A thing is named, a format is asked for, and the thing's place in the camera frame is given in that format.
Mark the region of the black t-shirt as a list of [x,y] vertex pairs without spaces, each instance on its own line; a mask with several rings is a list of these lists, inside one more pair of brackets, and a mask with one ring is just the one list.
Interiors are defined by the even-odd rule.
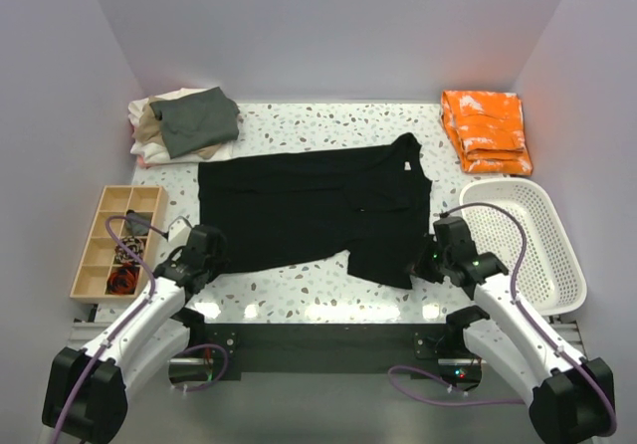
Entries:
[[347,252],[349,275],[401,290],[429,230],[432,182],[412,133],[362,148],[202,163],[199,217],[227,239],[227,274]]

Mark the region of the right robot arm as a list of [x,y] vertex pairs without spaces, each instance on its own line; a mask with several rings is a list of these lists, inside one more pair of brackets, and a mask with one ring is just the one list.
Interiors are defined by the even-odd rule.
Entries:
[[443,214],[426,237],[414,272],[449,279],[472,305],[447,316],[441,344],[457,357],[483,358],[527,407],[545,443],[580,443],[617,429],[614,380],[601,358],[588,359],[519,291],[520,269],[479,253],[461,217]]

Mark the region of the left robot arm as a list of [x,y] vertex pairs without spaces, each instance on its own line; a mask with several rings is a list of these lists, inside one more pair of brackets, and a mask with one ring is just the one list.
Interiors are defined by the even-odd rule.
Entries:
[[54,358],[42,422],[50,442],[63,435],[83,443],[108,443],[121,428],[133,396],[176,356],[209,353],[210,379],[182,391],[204,390],[219,381],[231,352],[207,340],[202,315],[188,301],[228,263],[227,240],[215,227],[184,225],[168,234],[174,249],[150,272],[150,282],[104,331],[79,349]]

